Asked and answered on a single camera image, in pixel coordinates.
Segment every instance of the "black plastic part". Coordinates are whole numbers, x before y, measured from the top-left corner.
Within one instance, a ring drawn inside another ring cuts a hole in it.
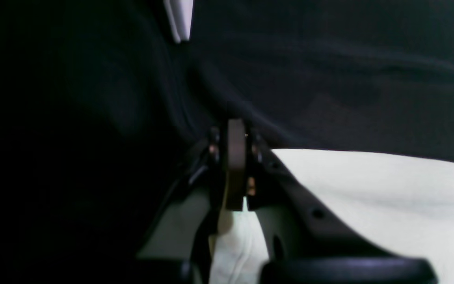
[[[198,284],[195,265],[187,260],[142,260],[127,271],[126,284]]]
[[[426,261],[398,257],[317,258],[271,262],[260,284],[436,284]]]

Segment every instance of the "dark fabric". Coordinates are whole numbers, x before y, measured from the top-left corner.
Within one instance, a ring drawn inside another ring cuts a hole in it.
[[[195,0],[174,45],[160,1],[0,0],[4,270],[132,255],[175,158],[229,117],[274,147],[454,162],[454,1]]]

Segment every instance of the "black cloth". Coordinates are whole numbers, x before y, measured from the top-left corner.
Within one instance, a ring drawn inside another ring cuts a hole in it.
[[[173,161],[229,117],[273,147],[454,162],[454,1],[195,0],[175,45],[160,1],[0,0],[11,280],[133,255]]]

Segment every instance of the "white sheet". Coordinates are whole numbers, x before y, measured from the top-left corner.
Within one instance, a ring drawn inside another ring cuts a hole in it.
[[[393,252],[425,257],[454,284],[454,163],[381,153],[278,149],[296,178],[343,221]],[[224,212],[211,284],[255,284],[267,261],[253,212]]]

